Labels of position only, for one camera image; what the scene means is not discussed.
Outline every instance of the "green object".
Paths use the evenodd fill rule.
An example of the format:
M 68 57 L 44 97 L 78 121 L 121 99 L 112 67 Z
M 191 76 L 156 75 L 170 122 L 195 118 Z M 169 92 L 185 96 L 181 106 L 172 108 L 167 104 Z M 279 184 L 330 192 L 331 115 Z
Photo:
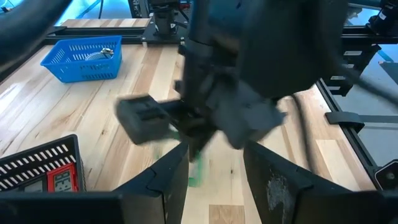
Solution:
M 193 163 L 193 177 L 189 177 L 188 186 L 189 187 L 199 187 L 203 178 L 203 158 L 201 154 L 197 155 L 196 161 Z
M 179 141 L 180 135 L 178 134 L 178 131 L 171 131 L 170 138 Z M 197 159 L 195 159 L 195 162 L 192 163 L 192 165 L 193 165 L 193 170 L 192 170 L 193 176 L 188 178 L 188 186 L 199 187 L 203 178 L 203 159 L 201 154 L 197 154 Z

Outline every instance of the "metal frame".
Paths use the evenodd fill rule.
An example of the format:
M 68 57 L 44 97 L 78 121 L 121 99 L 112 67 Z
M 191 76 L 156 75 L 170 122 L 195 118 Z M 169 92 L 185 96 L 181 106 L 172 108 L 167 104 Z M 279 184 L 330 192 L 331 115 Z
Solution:
M 59 40 L 82 38 L 82 37 L 96 37 L 103 35 L 122 35 L 122 44 L 181 44 L 183 42 L 184 33 L 178 33 L 177 38 L 171 39 L 160 39 L 155 37 L 153 39 L 147 39 L 148 30 L 153 30 L 155 26 L 153 22 L 150 22 L 146 28 L 143 27 L 99 27 L 99 28 L 67 28 L 67 27 L 54 27 L 46 36 L 46 38 L 28 55 L 16 62 L 12 67 L 6 70 L 4 73 L 0 74 L 0 82 L 11 75 L 15 70 L 17 70 L 25 61 L 31 58 L 36 52 L 38 52 L 45 45 L 56 44 Z M 348 26 L 344 28 L 343 35 L 341 37 L 344 46 L 350 45 L 365 45 L 369 44 L 396 44 L 398 43 L 398 37 L 381 37 L 378 35 L 372 35 L 366 31 L 364 26 Z M 333 98 L 329 88 L 323 80 L 317 82 L 317 87 L 319 88 L 322 96 L 324 97 L 327 105 L 331 111 L 342 111 L 338 106 L 337 102 Z M 347 128 L 341 126 L 345 136 L 347 137 L 349 143 L 357 154 L 359 160 L 364 166 L 366 172 L 370 176 L 374 185 L 378 188 L 376 180 L 374 178 L 375 172 L 378 170 L 373 158 L 370 156 L 368 150 L 360 140 L 356 131 L 353 128 Z
M 339 107 L 338 103 L 335 101 L 333 95 L 330 93 L 328 87 L 325 82 L 321 79 L 316 82 L 316 85 L 325 99 L 327 105 L 330 108 L 331 112 L 342 112 L 343 110 Z M 375 178 L 376 171 L 379 169 L 379 166 L 376 164 L 369 151 L 366 149 L 362 140 L 359 138 L 356 130 L 354 128 L 347 128 L 345 126 L 340 125 L 341 130 L 344 135 L 347 137 L 348 142 L 351 144 L 354 152 L 358 156 L 359 161 L 361 161 L 366 173 L 371 179 L 374 186 L 380 190 L 380 186 L 377 184 L 377 180 Z

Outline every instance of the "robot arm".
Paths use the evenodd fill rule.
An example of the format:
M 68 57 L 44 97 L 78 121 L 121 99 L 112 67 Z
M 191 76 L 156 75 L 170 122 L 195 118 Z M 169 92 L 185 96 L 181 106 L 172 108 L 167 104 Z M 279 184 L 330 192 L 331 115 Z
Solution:
M 0 16 L 0 73 L 33 50 L 72 0 L 25 0 Z

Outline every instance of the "wood plank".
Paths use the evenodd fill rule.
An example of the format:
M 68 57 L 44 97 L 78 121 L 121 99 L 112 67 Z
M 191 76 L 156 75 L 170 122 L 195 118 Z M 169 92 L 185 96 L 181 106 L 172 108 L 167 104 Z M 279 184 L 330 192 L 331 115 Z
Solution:
M 244 209 L 243 206 L 234 205 L 210 205 L 209 224 L 243 224 Z
M 68 27 L 137 27 L 149 20 L 67 20 Z M 78 135 L 88 190 L 113 190 L 152 165 L 178 144 L 175 140 L 135 146 L 114 116 L 119 97 L 149 93 L 157 100 L 178 97 L 174 80 L 182 75 L 176 46 L 123 45 L 123 62 L 114 80 L 60 83 L 41 60 L 45 46 L 0 84 L 0 156 L 8 156 L 70 133 Z M 312 136 L 318 175 L 351 190 L 374 189 L 338 126 L 327 123 L 329 108 L 318 88 L 300 92 Z M 261 144 L 307 167 L 292 99 L 280 101 L 284 124 Z M 260 223 L 247 182 L 242 151 L 232 150 L 217 133 L 203 153 L 203 181 L 189 187 L 182 223 Z

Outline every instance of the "object in basket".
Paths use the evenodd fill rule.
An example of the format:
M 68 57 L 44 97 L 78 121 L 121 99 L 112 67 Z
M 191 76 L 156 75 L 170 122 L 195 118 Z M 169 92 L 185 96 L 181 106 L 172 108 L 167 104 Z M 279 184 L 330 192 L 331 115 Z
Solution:
M 49 192 L 77 192 L 77 175 L 74 163 L 61 166 L 47 173 Z
M 19 186 L 14 189 L 20 192 L 46 192 L 47 191 L 47 175 L 42 174 L 34 179 L 28 181 L 28 183 Z
M 103 48 L 100 52 L 95 52 L 87 56 L 86 60 L 109 59 L 112 57 L 113 57 L 113 50 L 109 48 Z

